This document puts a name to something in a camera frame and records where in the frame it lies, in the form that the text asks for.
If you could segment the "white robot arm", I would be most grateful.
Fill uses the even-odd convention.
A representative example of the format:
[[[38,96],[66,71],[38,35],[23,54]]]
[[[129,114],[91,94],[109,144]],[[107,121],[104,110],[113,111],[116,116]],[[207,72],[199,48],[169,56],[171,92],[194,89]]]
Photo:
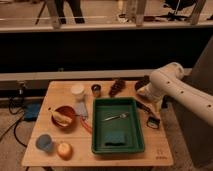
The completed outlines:
[[[213,126],[213,96],[182,81],[184,68],[171,62],[155,69],[149,75],[149,83],[137,90],[137,94],[150,102],[159,102],[168,95]]]

